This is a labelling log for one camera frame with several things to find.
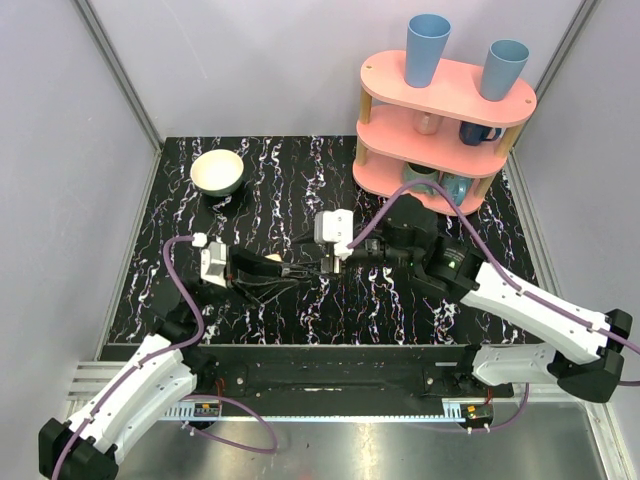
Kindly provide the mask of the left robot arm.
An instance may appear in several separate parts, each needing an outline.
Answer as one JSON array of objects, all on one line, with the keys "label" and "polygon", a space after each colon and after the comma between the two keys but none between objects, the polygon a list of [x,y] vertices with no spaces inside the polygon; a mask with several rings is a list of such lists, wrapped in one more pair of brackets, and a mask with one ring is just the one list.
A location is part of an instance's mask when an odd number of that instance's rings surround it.
[{"label": "left robot arm", "polygon": [[225,271],[232,258],[225,245],[204,236],[178,236],[163,246],[163,260],[178,292],[159,328],[145,337],[131,359],[66,421],[50,419],[38,434],[40,474],[47,479],[114,479],[120,464],[158,421],[177,421],[190,435],[206,428],[232,405],[260,424],[246,404],[224,396],[216,360],[199,346],[205,325],[201,310],[177,274],[171,249],[177,243],[200,248],[203,270]]}]

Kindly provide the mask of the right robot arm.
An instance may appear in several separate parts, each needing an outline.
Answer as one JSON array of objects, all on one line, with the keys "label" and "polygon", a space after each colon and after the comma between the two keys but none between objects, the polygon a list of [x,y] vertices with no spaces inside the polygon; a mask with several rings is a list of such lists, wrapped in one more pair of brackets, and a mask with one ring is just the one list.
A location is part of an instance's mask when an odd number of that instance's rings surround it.
[{"label": "right robot arm", "polygon": [[463,395],[539,383],[606,403],[621,386],[622,350],[633,324],[629,313],[581,308],[519,278],[488,254],[440,234],[436,213],[410,194],[399,196],[363,233],[355,241],[350,210],[316,213],[311,239],[330,252],[324,271],[364,263],[400,268],[413,291],[491,313],[538,338],[534,345],[467,347],[453,374]]}]

